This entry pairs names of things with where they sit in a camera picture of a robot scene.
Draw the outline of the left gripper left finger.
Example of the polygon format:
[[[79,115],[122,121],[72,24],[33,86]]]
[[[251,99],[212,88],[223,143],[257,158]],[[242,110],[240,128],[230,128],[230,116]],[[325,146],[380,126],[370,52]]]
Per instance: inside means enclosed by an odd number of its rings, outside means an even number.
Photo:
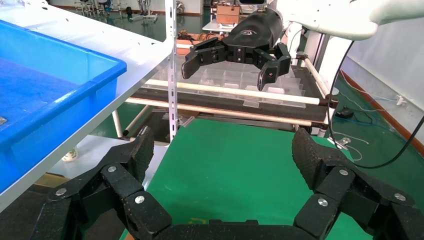
[[[93,168],[52,189],[31,234],[33,240],[82,240],[105,212],[115,210],[136,240],[153,240],[171,226],[171,215],[143,187],[154,155],[154,133],[142,127],[128,143],[113,146]]]

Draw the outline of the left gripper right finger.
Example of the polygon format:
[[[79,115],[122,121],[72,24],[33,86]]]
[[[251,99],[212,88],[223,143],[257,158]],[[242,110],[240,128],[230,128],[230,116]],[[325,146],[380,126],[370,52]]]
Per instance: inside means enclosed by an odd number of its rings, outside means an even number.
[[[340,150],[316,143],[300,128],[292,158],[313,192],[293,225],[314,239],[324,240],[342,213],[375,240],[423,239],[424,215],[414,199],[362,172]]]

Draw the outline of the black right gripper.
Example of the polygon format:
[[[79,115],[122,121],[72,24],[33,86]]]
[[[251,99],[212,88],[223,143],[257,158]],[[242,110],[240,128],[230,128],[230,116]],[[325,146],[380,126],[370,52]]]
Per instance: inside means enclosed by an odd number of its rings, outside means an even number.
[[[275,45],[282,31],[282,17],[276,10],[254,11],[222,41],[213,37],[193,45],[181,66],[182,78],[189,79],[200,67],[225,60],[253,63],[260,69],[257,88],[262,91],[266,84],[273,84],[289,73],[292,58],[288,48],[282,42]]]

